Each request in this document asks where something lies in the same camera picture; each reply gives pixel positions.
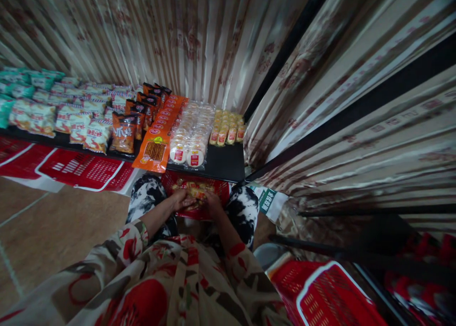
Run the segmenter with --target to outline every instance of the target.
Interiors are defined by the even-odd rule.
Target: teal snack bag
[[[31,75],[31,83],[34,87],[50,91],[54,85],[54,78],[44,74]]]
[[[13,83],[10,83],[4,79],[0,79],[0,93],[11,96],[13,92]]]
[[[11,92],[11,95],[14,98],[32,98],[34,93],[35,88],[31,85],[13,84],[13,90]]]
[[[8,127],[8,118],[13,108],[15,100],[0,98],[0,128]]]
[[[53,77],[56,81],[61,81],[65,74],[59,71],[50,71],[46,69],[41,69],[42,74],[48,77]]]

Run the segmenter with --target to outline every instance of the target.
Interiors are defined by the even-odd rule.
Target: black metal pole
[[[299,212],[301,217],[335,217],[377,214],[456,214],[456,204],[404,206],[392,208],[374,208],[371,210],[353,209],[347,211]]]
[[[329,121],[285,149],[257,171],[247,176],[244,181],[238,182],[236,186],[244,186],[261,178],[274,168],[453,66],[456,64],[455,45],[456,34],[452,34]]]
[[[269,90],[269,87],[279,74],[280,70],[282,70],[282,67],[284,67],[289,56],[294,51],[296,45],[303,37],[306,30],[309,28],[310,24],[314,20],[315,16],[319,12],[320,8],[323,6],[325,1],[326,0],[309,0],[306,3],[303,11],[301,12],[301,15],[294,24],[293,29],[288,34],[288,37],[283,43],[282,48],[277,54],[277,57],[275,57],[274,62],[269,68],[269,71],[267,72],[265,78],[263,79],[263,82],[258,88],[255,96],[253,96],[253,99],[250,102],[246,110],[246,113],[244,114],[244,119],[246,122],[248,122],[248,120],[250,120],[250,118],[252,117],[253,113],[257,109],[266,92]]]
[[[456,289],[456,270],[441,265],[393,256],[378,255],[360,250],[344,249],[278,235],[270,235],[269,240],[281,245],[327,255],[333,257],[337,261],[350,261],[364,265],[368,268],[391,270],[412,279],[433,282],[447,287],[448,289]]]

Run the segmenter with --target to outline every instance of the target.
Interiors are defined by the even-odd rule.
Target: brown snack bag
[[[113,112],[113,142],[109,150],[133,154],[136,123],[136,115]]]

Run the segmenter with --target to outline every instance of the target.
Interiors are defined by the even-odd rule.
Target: tiled floor
[[[0,316],[21,296],[83,259],[125,223],[129,198],[65,186],[59,193],[0,177]],[[260,214],[254,248],[275,226]]]

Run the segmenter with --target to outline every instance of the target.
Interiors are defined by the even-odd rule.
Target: red plastic basket
[[[35,168],[53,148],[30,142],[0,138],[0,176],[38,179]]]
[[[271,281],[295,325],[386,325],[373,302],[336,261],[290,261]]]
[[[176,184],[179,179],[182,179],[184,181],[205,183],[213,186],[215,188],[215,193],[218,194],[223,206],[225,206],[229,200],[229,184],[226,181],[203,178],[191,174],[178,173],[169,170],[165,171],[165,173],[161,176],[161,183],[163,184],[163,187],[165,188],[166,194],[168,196],[173,193],[172,186]],[[209,211],[207,211],[205,208],[201,210],[180,211],[177,212],[176,215],[195,220],[212,219],[210,217]]]
[[[35,169],[52,180],[94,192],[122,189],[132,171],[124,161],[65,149],[53,150]]]

